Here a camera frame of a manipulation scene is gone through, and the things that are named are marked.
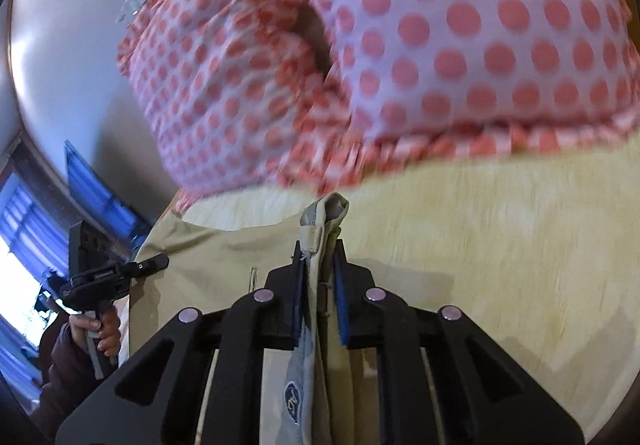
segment bright window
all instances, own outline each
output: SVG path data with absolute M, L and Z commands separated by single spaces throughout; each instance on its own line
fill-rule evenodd
M 24 269 L 0 239 L 0 314 L 27 340 L 38 347 L 48 321 L 34 309 L 40 284 Z

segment triangular cutout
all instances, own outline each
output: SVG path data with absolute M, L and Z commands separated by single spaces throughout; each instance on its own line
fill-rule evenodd
M 116 395 L 143 407 L 151 405 L 173 351 L 172 341 L 160 342 L 158 347 L 149 352 L 116 386 Z
M 486 397 L 498 403 L 521 395 L 522 387 L 475 339 L 467 337 L 466 348 L 474 361 Z

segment sleeve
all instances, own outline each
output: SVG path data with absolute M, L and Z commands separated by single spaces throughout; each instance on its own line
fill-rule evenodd
M 76 346 L 69 325 L 65 324 L 51 353 L 49 383 L 42 388 L 40 404 L 31 413 L 33 422 L 53 443 L 65 418 L 98 385 L 89 355 Z

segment wall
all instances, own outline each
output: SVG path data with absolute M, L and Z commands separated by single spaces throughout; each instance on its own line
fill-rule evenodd
M 4 151 L 22 127 L 15 106 L 14 88 L 11 83 L 6 52 L 7 0 L 0 6 L 0 169 L 3 167 Z
M 26 129 L 60 175 L 69 139 L 116 194 L 154 217 L 175 186 L 115 66 L 124 1 L 14 0 L 14 79 Z

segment polka dot pillow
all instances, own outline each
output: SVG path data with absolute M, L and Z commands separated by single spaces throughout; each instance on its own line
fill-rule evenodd
M 348 111 L 322 87 L 312 50 L 285 31 L 305 1 L 149 0 L 129 27 L 119 67 L 183 207 L 288 184 L 311 172 L 310 146 L 345 131 Z
M 339 184 L 435 155 L 620 141 L 638 121 L 621 0 L 312 3 L 350 101 L 328 156 Z

